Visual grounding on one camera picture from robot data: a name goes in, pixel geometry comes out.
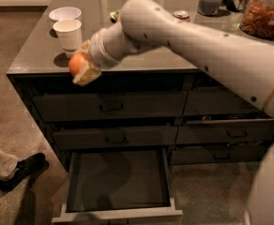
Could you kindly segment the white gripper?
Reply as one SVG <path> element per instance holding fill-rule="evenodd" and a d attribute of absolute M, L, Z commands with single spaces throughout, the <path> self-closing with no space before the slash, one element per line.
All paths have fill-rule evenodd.
<path fill-rule="evenodd" d="M 90 40 L 85 40 L 76 50 L 76 53 L 88 53 L 95 65 L 89 61 L 83 61 L 78 73 L 72 80 L 73 83 L 85 86 L 101 75 L 100 68 L 112 68 L 118 65 L 123 59 L 122 37 L 122 28 L 112 26 L 100 29 Z"/>

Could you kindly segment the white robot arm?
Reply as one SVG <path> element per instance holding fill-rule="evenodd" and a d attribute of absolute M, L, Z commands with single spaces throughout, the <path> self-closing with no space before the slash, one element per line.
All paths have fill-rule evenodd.
<path fill-rule="evenodd" d="M 274 46 L 183 22 L 152 0 L 128 0 L 120 21 L 78 49 L 88 59 L 73 82 L 86 85 L 128 55 L 164 46 L 274 118 Z M 274 225 L 274 143 L 255 176 L 246 225 Z"/>

